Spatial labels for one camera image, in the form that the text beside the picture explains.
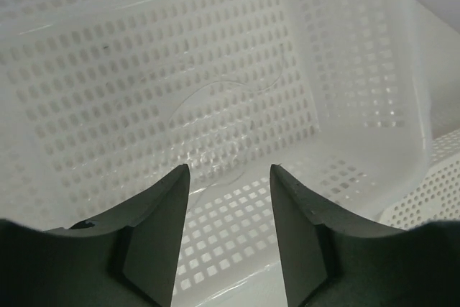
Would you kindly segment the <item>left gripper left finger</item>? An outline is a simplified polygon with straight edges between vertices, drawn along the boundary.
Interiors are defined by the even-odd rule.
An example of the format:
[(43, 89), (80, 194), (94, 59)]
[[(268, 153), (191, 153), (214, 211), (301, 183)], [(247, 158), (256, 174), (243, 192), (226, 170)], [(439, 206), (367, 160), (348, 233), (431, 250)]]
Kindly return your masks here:
[(39, 231), (1, 221), (3, 306), (169, 306), (190, 171), (74, 226)]

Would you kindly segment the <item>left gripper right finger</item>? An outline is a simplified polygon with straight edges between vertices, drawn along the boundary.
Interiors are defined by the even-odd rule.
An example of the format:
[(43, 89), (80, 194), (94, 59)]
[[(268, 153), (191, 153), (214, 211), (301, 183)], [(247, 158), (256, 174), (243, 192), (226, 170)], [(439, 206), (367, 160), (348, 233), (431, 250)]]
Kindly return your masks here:
[(459, 223), (379, 224), (270, 169), (289, 306), (457, 306)]

